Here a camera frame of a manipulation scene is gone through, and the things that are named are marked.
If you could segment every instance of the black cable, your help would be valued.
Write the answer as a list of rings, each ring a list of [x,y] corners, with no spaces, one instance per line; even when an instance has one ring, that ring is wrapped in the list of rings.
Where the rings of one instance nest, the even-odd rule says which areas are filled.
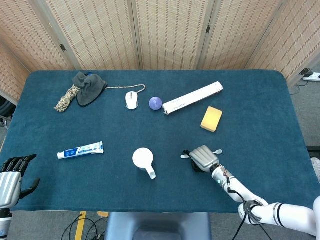
[[[295,93],[290,93],[290,95],[296,95],[296,94],[300,93],[300,86],[298,84],[295,84],[295,86],[298,87],[298,90]]]
[[[307,86],[308,85],[308,83],[309,83],[309,81],[305,81],[306,82],[306,84],[305,85],[300,85],[300,84],[297,84],[299,87],[305,87],[305,86]]]
[[[259,225],[260,226],[260,228],[262,228],[262,230],[264,231],[264,233],[268,236],[268,238],[270,239],[270,240],[272,240],[272,238],[269,236],[269,234],[266,232],[266,230],[264,229],[264,227],[262,226],[262,225]]]
[[[242,222],[240,223],[240,226],[238,227],[238,230],[236,231],[236,233],[235,233],[234,237],[232,238],[232,240],[235,240],[235,239],[236,239],[238,233],[240,232],[241,227],[242,227],[243,224],[245,223],[246,217],[247,217],[247,214],[245,213],[245,214],[244,214],[244,218],[243,218]]]
[[[70,231],[69,231],[69,240],[71,240],[71,229],[72,229],[73,225],[74,225],[76,222],[79,222],[79,221],[81,221],[81,220],[88,220],[88,221],[92,222],[92,223],[93,223],[93,226],[94,226],[94,228],[95,228],[95,232],[98,233],[98,228],[97,228],[97,225],[95,224],[95,222],[92,221],[90,218],[81,218],[81,219],[79,219],[81,216],[82,216],[82,214],[80,214],[71,224],[69,224],[69,226],[64,230],[64,232],[63,232],[63,234],[62,234],[61,240],[63,240],[66,231],[67,231],[68,228],[70,228],[70,227],[71,227],[71,228],[70,228]]]
[[[61,240],[63,240],[64,235],[65,235],[66,231],[68,230],[68,228],[69,228],[71,225],[73,225],[73,224],[78,220],[78,218],[80,218],[82,215],[83,215],[83,214],[81,213],[79,216],[77,216],[77,217],[75,218],[75,220],[74,220],[72,223],[69,224],[69,226],[66,227],[66,229],[64,230],[64,232],[63,232],[63,234],[62,234]]]
[[[101,221],[101,220],[104,221],[104,219],[105,219],[105,217],[102,217],[102,218],[98,219],[97,221],[95,221],[94,224],[97,224],[97,222],[99,222],[99,221]],[[90,230],[91,230],[93,227],[94,227],[94,225],[92,224],[92,226],[89,228],[88,232],[86,233],[85,240],[87,240],[88,235],[89,235],[89,233],[90,233]]]
[[[240,197],[241,200],[243,201],[243,207],[245,207],[246,201],[245,201],[244,197],[243,197],[240,193],[238,193],[237,191],[231,189],[231,187],[230,187],[230,178],[229,178],[228,175],[226,176],[226,182],[227,182],[227,184],[229,184],[229,186],[228,186],[228,188],[227,188],[228,193],[239,195],[239,197]],[[237,229],[234,237],[232,238],[232,240],[235,240],[235,238],[237,237],[238,233],[240,232],[240,229],[242,228],[242,226],[244,225],[244,223],[245,223],[245,221],[246,221],[246,217],[247,217],[247,214],[245,213],[245,214],[244,214],[244,217],[243,217],[243,220],[242,220],[241,224],[239,225],[239,227],[238,227],[238,229]],[[272,238],[269,236],[269,234],[266,232],[266,230],[262,227],[262,225],[259,224],[259,226],[262,228],[262,230],[263,230],[264,233],[268,236],[268,238],[269,238],[270,240],[272,240]]]

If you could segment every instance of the yellow sponge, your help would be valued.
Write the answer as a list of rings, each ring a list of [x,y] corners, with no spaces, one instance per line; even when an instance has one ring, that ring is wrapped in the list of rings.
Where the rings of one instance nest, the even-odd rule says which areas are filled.
[[[222,111],[209,106],[202,120],[201,127],[214,133],[217,130],[221,116]]]

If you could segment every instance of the braided rope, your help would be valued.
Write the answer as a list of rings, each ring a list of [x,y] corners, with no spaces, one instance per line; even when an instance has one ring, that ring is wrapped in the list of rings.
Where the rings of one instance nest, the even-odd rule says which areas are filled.
[[[133,86],[111,86],[111,87],[106,87],[105,89],[130,89],[130,88],[136,88],[136,87],[143,87],[141,90],[136,92],[137,94],[141,93],[146,89],[146,85],[144,84],[137,84]],[[77,96],[79,91],[80,91],[80,88],[76,87],[75,85],[72,85],[72,87],[60,99],[60,101],[54,107],[54,109],[57,110],[59,113],[64,112],[69,107],[72,100]]]
[[[72,85],[72,87],[66,92],[66,94],[60,99],[58,104],[54,107],[59,113],[64,112],[72,102],[72,100],[77,96],[79,93],[80,88]]]

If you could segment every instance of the computer mouse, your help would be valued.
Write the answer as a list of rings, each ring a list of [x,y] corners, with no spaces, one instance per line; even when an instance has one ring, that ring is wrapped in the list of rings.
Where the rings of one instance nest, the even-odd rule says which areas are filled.
[[[135,91],[130,91],[125,95],[125,105],[127,109],[136,109],[139,105],[138,103],[138,93]]]

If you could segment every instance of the white mug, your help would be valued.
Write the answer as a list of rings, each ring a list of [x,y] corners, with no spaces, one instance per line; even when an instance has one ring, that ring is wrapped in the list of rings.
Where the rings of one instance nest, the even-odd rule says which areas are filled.
[[[154,160],[153,153],[145,147],[137,149],[132,156],[133,163],[142,171],[147,171],[151,179],[156,178],[155,170],[152,167]]]

